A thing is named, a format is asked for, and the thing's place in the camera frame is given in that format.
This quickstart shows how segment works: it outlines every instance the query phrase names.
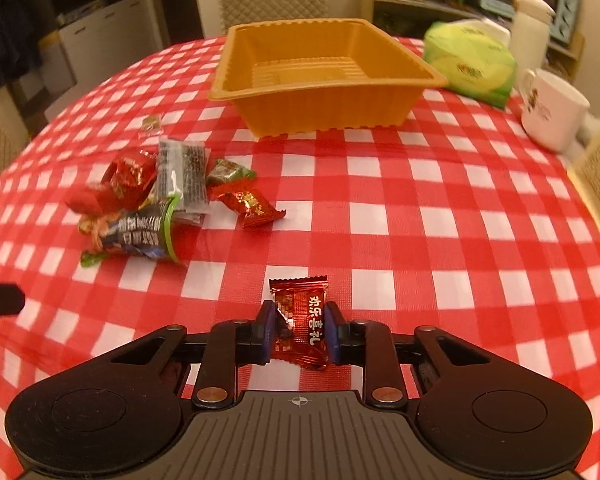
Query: green candy wrapper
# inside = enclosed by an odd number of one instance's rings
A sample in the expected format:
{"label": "green candy wrapper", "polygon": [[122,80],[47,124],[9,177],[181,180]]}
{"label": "green candy wrapper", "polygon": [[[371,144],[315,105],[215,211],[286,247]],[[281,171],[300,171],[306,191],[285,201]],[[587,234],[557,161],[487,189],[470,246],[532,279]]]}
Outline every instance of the green candy wrapper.
{"label": "green candy wrapper", "polygon": [[222,186],[229,182],[236,182],[248,178],[253,180],[256,178],[256,172],[251,171],[232,160],[225,158],[218,158],[216,160],[216,166],[211,170],[208,177],[206,178],[206,184],[208,186]]}

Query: white thermos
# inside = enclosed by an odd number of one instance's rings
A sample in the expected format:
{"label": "white thermos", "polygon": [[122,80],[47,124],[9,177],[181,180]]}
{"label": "white thermos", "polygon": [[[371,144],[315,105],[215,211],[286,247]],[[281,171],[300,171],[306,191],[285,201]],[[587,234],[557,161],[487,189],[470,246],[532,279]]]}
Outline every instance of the white thermos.
{"label": "white thermos", "polygon": [[513,0],[513,6],[516,15],[509,49],[518,64],[518,89],[526,70],[537,70],[544,64],[555,11],[544,0]]}

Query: wrapped candy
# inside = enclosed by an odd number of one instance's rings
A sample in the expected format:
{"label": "wrapped candy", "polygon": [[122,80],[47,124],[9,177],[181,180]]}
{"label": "wrapped candy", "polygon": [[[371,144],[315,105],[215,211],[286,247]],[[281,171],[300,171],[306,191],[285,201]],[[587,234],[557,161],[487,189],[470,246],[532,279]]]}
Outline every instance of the wrapped candy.
{"label": "wrapped candy", "polygon": [[247,179],[217,186],[211,190],[211,196],[241,215],[242,225],[246,228],[258,227],[286,216],[286,211],[276,211]]}
{"label": "wrapped candy", "polygon": [[272,354],[311,370],[329,363],[324,341],[326,276],[295,280],[269,280],[278,308],[278,338]]}
{"label": "wrapped candy", "polygon": [[91,247],[82,254],[81,265],[91,267],[110,254],[177,262],[171,241],[171,219],[178,200],[178,197],[170,197],[138,211],[117,212],[100,218],[83,217],[78,229],[91,237]]}
{"label": "wrapped candy", "polygon": [[156,196],[164,200],[178,195],[178,216],[193,223],[208,210],[206,162],[209,151],[204,144],[160,138]]}
{"label": "wrapped candy", "polygon": [[99,183],[74,190],[66,204],[72,211],[100,218],[138,209],[156,180],[155,153],[126,150],[109,165]]}
{"label": "wrapped candy", "polygon": [[142,126],[140,126],[139,137],[155,137],[164,134],[162,128],[162,116],[160,115],[149,115],[142,120]]}
{"label": "wrapped candy", "polygon": [[222,184],[235,182],[243,178],[253,180],[256,178],[256,173],[232,160],[218,158],[215,168],[211,170],[206,178],[206,184],[208,186],[222,186]]}

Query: plastic wrapper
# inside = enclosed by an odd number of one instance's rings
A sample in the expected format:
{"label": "plastic wrapper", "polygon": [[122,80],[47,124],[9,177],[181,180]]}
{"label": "plastic wrapper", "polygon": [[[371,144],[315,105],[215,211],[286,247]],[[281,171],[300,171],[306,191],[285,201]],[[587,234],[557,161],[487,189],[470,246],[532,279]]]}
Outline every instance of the plastic wrapper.
{"label": "plastic wrapper", "polygon": [[258,227],[286,216],[286,211],[276,211],[247,179],[215,187],[211,190],[211,196],[237,212],[245,228]]}
{"label": "plastic wrapper", "polygon": [[179,196],[176,210],[179,221],[200,224],[207,213],[206,164],[210,151],[204,145],[160,139],[156,199]]}
{"label": "plastic wrapper", "polygon": [[110,164],[100,182],[73,190],[66,200],[72,211],[93,218],[138,209],[156,180],[155,153],[126,150]]}
{"label": "plastic wrapper", "polygon": [[178,200],[173,196],[133,212],[82,218],[78,229],[91,238],[91,247],[80,259],[82,266],[90,267],[111,254],[177,262],[171,242],[171,220]]}
{"label": "plastic wrapper", "polygon": [[269,280],[278,309],[278,336],[271,357],[320,370],[329,363],[324,341],[327,277]]}
{"label": "plastic wrapper", "polygon": [[206,178],[206,184],[208,186],[222,186],[222,184],[236,182],[237,180],[242,180],[244,178],[253,180],[256,178],[255,171],[251,171],[232,160],[218,158],[218,160],[216,160],[216,166]]}
{"label": "plastic wrapper", "polygon": [[[146,201],[144,202],[143,207],[145,205],[155,204],[156,202],[158,202],[157,182],[152,187],[152,190],[150,191],[149,196],[147,197]],[[171,217],[171,221],[173,221],[174,224],[182,224],[182,225],[187,225],[187,226],[192,226],[192,227],[200,227],[203,224],[204,218],[205,218],[205,216],[203,214],[187,213],[184,210],[178,210],[176,208],[176,211],[174,211],[173,216]]]}
{"label": "plastic wrapper", "polygon": [[424,37],[424,61],[444,75],[448,88],[504,108],[518,65],[509,49],[478,27],[437,23]]}
{"label": "plastic wrapper", "polygon": [[149,115],[142,120],[138,137],[155,137],[163,134],[162,116]]}

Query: red and white checkered tablecloth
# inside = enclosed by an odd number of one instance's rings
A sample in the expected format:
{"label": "red and white checkered tablecloth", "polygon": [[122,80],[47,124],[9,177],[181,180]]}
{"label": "red and white checkered tablecloth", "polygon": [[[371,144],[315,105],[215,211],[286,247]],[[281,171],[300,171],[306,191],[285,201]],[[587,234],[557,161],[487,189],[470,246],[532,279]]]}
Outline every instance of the red and white checkered tablecloth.
{"label": "red and white checkered tablecloth", "polygon": [[[4,414],[26,386],[166,324],[204,332],[254,316],[269,278],[316,274],[350,317],[403,333],[434,324],[572,388],[594,419],[579,471],[600,480],[600,234],[558,158],[526,138],[515,100],[502,112],[426,91],[398,128],[257,140],[233,106],[207,100],[222,45],[174,46],[115,76],[0,177],[0,281],[27,295],[17,319],[0,319],[0,480],[20,472]],[[99,179],[117,150],[155,144],[138,138],[149,114],[171,137],[257,171],[286,218],[245,231],[215,203],[187,237],[185,265],[81,268],[87,240],[65,196]],[[241,388],[361,382],[357,368],[240,372]]]}

